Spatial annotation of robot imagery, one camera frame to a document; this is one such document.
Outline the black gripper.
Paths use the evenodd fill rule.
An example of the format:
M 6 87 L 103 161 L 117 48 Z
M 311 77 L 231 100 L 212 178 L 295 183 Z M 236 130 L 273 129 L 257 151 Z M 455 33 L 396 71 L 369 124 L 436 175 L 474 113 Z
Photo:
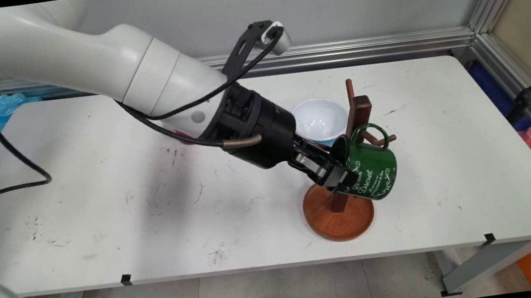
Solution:
M 330 192 L 351 186 L 358 178 L 330 153 L 331 148 L 295 136 L 296 121 L 291 112 L 272 103 L 258 92 L 240 84 L 225 90 L 221 103 L 202 133 L 202 139 L 223 141 L 262 136 L 254 146 L 228 148 L 226 152 L 259 168 L 269 169 L 282 161 L 305 174 L 311 182 Z M 294 139 L 296 157 L 294 156 Z

